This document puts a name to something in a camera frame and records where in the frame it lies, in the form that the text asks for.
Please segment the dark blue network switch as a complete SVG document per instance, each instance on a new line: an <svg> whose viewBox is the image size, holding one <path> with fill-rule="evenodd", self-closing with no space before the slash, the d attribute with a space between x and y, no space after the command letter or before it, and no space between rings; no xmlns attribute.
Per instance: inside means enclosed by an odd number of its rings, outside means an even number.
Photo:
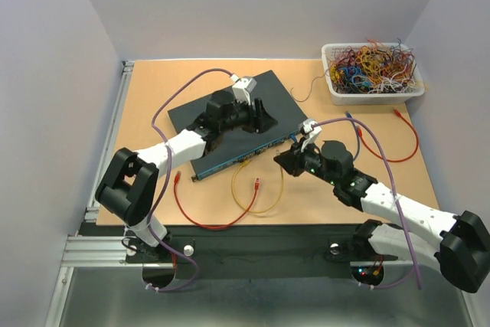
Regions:
<svg viewBox="0 0 490 327"><path fill-rule="evenodd" d="M265 110L278 124L263 134L235 129L224 134L223 142L211 154L191 162L193 181L201 181L232 165L278 146L299 134L299 125L306 115L271 70L254 77L256 86L252 98L260 98Z"/></svg>

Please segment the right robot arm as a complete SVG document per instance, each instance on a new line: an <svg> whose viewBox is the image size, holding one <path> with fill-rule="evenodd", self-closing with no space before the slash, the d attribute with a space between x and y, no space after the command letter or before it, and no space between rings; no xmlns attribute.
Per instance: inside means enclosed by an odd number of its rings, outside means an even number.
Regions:
<svg viewBox="0 0 490 327"><path fill-rule="evenodd" d="M415 256L467 293L476 293L489 275L489 232L477 214L452 214L395 194L356 169L353 155L339 141L322 147L294 143L274 161L293 177L307 172L329 183L342 204L386 220L359 228L352 240L357 256Z"/></svg>

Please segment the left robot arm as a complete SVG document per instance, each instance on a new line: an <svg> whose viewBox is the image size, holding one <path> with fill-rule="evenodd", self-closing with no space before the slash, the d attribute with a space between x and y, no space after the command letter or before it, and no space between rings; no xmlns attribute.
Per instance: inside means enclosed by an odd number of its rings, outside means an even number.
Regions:
<svg viewBox="0 0 490 327"><path fill-rule="evenodd" d="M265 133L277 124L260 98L248 103L225 90L212 93L204 112L175 137L147 149L116 151L95 199L144 242L146 255L154 261L164 260L170 254L168 232L152 214L158 179L213 152L228 131L240 128Z"/></svg>

